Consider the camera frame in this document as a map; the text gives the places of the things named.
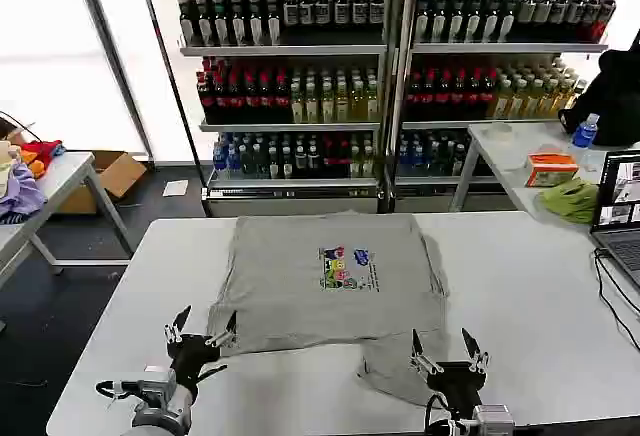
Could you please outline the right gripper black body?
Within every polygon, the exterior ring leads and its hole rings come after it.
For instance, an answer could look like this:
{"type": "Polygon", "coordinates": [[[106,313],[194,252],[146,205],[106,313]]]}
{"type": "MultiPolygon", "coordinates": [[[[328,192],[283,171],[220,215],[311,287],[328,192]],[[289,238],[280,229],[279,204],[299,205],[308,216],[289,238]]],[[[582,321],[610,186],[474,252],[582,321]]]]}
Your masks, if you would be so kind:
{"type": "Polygon", "coordinates": [[[443,362],[441,371],[427,376],[427,386],[446,399],[446,407],[455,414],[472,414],[481,404],[480,390],[486,371],[472,369],[469,362],[443,362]]]}

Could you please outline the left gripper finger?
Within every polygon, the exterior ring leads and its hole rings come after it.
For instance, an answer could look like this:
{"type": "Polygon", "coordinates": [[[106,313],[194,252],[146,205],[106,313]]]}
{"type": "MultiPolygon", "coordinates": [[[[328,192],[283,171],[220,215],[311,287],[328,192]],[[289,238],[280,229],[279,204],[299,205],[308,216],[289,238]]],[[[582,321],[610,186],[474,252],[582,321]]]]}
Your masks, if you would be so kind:
{"type": "Polygon", "coordinates": [[[225,323],[222,323],[223,314],[211,313],[208,321],[209,335],[205,337],[205,346],[220,348],[229,346],[235,341],[237,335],[237,312],[229,314],[225,323]]]}
{"type": "Polygon", "coordinates": [[[171,324],[164,326],[165,341],[168,345],[179,344],[182,342],[182,330],[191,312],[191,306],[188,305],[179,312],[171,324]]]}

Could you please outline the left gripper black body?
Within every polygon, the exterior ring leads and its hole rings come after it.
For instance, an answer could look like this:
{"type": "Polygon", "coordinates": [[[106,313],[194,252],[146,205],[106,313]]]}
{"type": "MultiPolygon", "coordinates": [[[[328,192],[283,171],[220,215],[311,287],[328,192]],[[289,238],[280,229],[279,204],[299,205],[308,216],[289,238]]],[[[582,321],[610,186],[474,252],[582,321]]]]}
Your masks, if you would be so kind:
{"type": "Polygon", "coordinates": [[[220,348],[210,336],[186,334],[167,337],[167,353],[175,372],[176,383],[186,388],[193,399],[198,396],[198,384],[223,370],[220,365],[204,373],[202,368],[220,359],[220,348]]]}

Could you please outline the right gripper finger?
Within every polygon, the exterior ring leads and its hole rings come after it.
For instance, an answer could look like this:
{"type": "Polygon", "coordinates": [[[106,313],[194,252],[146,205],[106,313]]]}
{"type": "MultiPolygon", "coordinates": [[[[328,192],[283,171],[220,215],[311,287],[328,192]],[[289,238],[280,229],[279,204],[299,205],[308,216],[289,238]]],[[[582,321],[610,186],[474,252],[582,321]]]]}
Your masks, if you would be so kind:
{"type": "Polygon", "coordinates": [[[489,353],[480,348],[478,341],[465,328],[461,329],[461,333],[471,361],[471,370],[485,373],[489,365],[489,353]]]}
{"type": "Polygon", "coordinates": [[[436,375],[443,372],[442,366],[424,352],[420,336],[416,329],[412,330],[412,350],[410,363],[417,369],[418,372],[427,375],[436,375]]]}

